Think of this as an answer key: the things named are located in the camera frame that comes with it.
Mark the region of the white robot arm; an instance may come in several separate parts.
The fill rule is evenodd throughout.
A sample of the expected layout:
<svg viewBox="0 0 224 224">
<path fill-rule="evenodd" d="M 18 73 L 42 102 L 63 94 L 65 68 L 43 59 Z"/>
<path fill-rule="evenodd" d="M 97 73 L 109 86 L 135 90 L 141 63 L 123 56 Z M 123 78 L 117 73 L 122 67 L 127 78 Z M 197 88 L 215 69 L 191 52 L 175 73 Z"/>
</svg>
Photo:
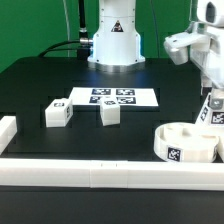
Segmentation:
<svg viewBox="0 0 224 224">
<path fill-rule="evenodd" d="M 107 72 L 142 66 L 136 0 L 99 0 L 99 6 L 89 66 Z M 192 61 L 202 72 L 202 84 L 212 87 L 218 98 L 224 95 L 224 0 L 191 0 L 191 7 L 188 29 L 166 37 L 164 48 L 176 65 Z"/>
</svg>

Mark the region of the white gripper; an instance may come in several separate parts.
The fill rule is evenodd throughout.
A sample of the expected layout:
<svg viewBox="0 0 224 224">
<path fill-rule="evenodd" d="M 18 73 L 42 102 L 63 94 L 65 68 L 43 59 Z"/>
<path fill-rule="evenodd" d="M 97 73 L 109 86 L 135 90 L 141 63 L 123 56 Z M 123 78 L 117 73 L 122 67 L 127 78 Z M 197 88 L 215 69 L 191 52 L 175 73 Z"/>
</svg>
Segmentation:
<svg viewBox="0 0 224 224">
<path fill-rule="evenodd" d="M 194 22 L 193 34 L 205 37 L 190 47 L 190 59 L 202 75 L 215 87 L 210 94 L 209 106 L 213 110 L 224 109 L 224 23 L 222 25 Z"/>
</svg>

